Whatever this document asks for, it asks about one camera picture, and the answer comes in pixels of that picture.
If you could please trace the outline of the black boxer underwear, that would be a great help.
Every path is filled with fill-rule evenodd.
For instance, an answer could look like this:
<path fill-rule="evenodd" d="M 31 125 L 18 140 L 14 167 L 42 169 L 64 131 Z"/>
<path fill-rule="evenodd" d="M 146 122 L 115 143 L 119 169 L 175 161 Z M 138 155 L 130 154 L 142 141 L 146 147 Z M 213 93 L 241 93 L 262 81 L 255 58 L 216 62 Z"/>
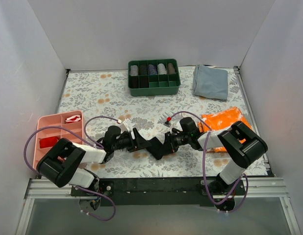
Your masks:
<path fill-rule="evenodd" d="M 172 149 L 167 139 L 165 139 L 165 141 L 161 143 L 161 141 L 157 137 L 154 137 L 148 140 L 148 142 L 151 145 L 146 149 L 156 160 L 161 160 L 163 156 L 172 153 Z"/>

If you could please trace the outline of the orange white patterned cloth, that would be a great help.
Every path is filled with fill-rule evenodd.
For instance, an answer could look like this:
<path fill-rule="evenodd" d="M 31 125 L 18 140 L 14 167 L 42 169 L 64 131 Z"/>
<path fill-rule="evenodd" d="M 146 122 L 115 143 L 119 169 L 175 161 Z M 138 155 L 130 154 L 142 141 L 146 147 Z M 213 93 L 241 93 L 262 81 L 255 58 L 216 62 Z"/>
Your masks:
<path fill-rule="evenodd" d="M 202 120 L 212 128 L 213 131 L 222 130 L 234 124 L 237 121 L 242 121 L 250 129 L 253 130 L 250 123 L 247 121 L 241 110 L 237 107 L 221 111 L 216 114 L 202 115 Z"/>

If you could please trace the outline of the light blue cloth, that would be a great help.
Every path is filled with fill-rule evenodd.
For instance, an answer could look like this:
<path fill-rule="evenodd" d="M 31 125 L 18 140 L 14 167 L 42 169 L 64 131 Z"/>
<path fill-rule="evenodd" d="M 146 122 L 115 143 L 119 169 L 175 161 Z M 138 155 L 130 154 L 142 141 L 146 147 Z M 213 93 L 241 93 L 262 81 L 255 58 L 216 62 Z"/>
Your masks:
<path fill-rule="evenodd" d="M 193 94 L 210 99 L 227 100 L 228 72 L 204 65 L 196 65 L 193 78 Z"/>

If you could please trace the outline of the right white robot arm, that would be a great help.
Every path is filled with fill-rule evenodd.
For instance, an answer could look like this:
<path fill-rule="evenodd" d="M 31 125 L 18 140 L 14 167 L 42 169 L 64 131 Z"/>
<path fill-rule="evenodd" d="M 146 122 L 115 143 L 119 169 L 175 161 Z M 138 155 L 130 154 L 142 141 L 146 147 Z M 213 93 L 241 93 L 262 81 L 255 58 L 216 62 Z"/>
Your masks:
<path fill-rule="evenodd" d="M 218 131 L 204 131 L 192 118 L 180 120 L 182 130 L 173 128 L 165 134 L 165 140 L 159 154 L 174 153 L 182 145 L 205 153 L 209 149 L 224 147 L 231 157 L 225 168 L 208 184 L 208 190 L 214 193 L 229 194 L 234 183 L 244 171 L 268 151 L 265 141 L 242 121 Z"/>

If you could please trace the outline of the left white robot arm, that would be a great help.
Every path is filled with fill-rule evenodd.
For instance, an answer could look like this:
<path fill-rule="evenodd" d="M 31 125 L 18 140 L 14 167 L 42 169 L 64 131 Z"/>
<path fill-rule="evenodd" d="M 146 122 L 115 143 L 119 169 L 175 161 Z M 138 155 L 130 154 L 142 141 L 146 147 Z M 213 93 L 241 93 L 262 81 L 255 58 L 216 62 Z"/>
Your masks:
<path fill-rule="evenodd" d="M 87 195 L 93 196 L 99 190 L 98 176 L 79 168 L 80 164 L 106 163 L 114 156 L 116 150 L 126 149 L 128 152 L 134 152 L 152 145 L 136 128 L 132 131 L 122 131 L 118 126 L 110 126 L 98 144 L 103 148 L 77 144 L 61 138 L 38 162 L 36 170 L 59 188 L 67 184 L 80 186 Z"/>

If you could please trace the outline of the red white rolled cloth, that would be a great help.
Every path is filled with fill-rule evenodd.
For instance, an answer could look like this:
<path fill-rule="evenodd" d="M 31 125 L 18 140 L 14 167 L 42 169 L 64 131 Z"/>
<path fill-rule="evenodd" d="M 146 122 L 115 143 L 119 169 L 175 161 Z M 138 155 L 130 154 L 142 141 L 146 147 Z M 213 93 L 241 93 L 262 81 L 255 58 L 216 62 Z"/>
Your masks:
<path fill-rule="evenodd" d="M 81 121 L 81 115 L 73 115 L 65 119 L 66 123 L 79 122 Z"/>

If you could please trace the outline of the red rolled cloth middle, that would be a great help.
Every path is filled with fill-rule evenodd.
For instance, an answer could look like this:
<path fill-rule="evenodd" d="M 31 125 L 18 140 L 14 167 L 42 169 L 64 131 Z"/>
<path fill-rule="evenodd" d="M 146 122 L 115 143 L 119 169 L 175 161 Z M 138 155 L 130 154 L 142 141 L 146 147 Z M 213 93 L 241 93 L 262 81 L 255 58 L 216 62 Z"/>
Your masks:
<path fill-rule="evenodd" d="M 58 136 L 43 138 L 39 140 L 39 146 L 40 148 L 53 147 L 59 140 Z"/>

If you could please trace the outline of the green compartment organizer box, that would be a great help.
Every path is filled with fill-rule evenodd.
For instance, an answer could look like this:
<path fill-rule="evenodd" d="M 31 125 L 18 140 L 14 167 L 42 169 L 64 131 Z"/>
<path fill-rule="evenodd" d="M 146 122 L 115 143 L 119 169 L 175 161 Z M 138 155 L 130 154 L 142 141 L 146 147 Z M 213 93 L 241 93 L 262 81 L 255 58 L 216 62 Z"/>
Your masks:
<path fill-rule="evenodd" d="M 176 74 L 163 74 L 163 75 L 139 75 L 130 76 L 130 66 L 140 64 L 153 64 L 157 67 L 157 64 L 163 63 L 167 69 L 168 63 L 173 63 Z M 158 59 L 158 60 L 132 60 L 128 62 L 128 80 L 127 86 L 132 96 L 155 96 L 155 95 L 174 95 L 178 93 L 181 85 L 177 60 L 170 59 Z"/>

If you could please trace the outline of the pink compartment organizer tray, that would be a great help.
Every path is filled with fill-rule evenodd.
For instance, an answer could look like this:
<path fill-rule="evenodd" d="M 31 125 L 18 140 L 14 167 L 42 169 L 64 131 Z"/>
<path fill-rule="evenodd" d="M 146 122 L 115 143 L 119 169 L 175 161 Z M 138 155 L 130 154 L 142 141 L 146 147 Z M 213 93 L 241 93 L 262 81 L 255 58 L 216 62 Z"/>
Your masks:
<path fill-rule="evenodd" d="M 81 121 L 66 123 L 65 119 L 73 115 L 81 115 Z M 37 129 L 39 129 L 40 132 L 38 132 L 35 136 L 33 168 L 37 167 L 38 162 L 51 149 L 51 147 L 40 148 L 39 146 L 40 139 L 58 136 L 60 139 L 66 138 L 71 142 L 84 144 L 84 142 L 81 140 L 82 138 L 84 138 L 83 127 L 84 127 L 84 117 L 83 117 L 83 112 L 80 110 L 41 117 L 38 120 L 38 126 L 37 126 Z"/>

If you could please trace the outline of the brown rolled sock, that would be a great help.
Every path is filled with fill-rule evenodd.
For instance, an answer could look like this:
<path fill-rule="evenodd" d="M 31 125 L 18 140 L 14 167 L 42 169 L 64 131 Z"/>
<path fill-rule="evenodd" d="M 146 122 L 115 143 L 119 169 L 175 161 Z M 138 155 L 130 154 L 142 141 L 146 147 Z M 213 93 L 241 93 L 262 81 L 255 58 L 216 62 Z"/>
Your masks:
<path fill-rule="evenodd" d="M 176 69 L 175 69 L 173 63 L 168 63 L 167 64 L 167 73 L 168 74 L 176 74 Z"/>

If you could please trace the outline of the blue patterned rolled sock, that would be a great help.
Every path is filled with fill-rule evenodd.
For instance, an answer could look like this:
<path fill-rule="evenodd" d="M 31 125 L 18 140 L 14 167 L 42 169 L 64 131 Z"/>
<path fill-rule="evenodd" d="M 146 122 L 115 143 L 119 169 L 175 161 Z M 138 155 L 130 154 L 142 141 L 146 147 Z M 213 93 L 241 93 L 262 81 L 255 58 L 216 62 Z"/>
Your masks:
<path fill-rule="evenodd" d="M 157 75 L 157 67 L 153 64 L 148 64 L 148 74 L 149 75 Z"/>

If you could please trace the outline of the black speckled rolled sock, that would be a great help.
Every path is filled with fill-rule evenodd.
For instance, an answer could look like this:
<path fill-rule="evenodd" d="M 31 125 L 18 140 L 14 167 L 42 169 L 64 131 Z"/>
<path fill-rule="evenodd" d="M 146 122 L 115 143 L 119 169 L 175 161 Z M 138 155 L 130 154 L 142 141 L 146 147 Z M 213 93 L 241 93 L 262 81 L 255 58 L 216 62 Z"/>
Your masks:
<path fill-rule="evenodd" d="M 148 75 L 148 67 L 146 64 L 139 65 L 139 75 Z"/>

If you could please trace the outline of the aluminium frame rail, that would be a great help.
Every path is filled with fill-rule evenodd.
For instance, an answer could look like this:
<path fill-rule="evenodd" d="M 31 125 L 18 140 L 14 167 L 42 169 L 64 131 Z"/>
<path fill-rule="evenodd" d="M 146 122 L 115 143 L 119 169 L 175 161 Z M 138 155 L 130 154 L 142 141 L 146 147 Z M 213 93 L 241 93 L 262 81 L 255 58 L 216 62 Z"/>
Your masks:
<path fill-rule="evenodd" d="M 281 177 L 249 177 L 248 197 L 251 198 L 275 198 L 289 197 L 285 182 Z M 33 179 L 29 181 L 25 199 L 63 199 L 70 197 L 71 187 L 58 188 L 45 179 Z"/>

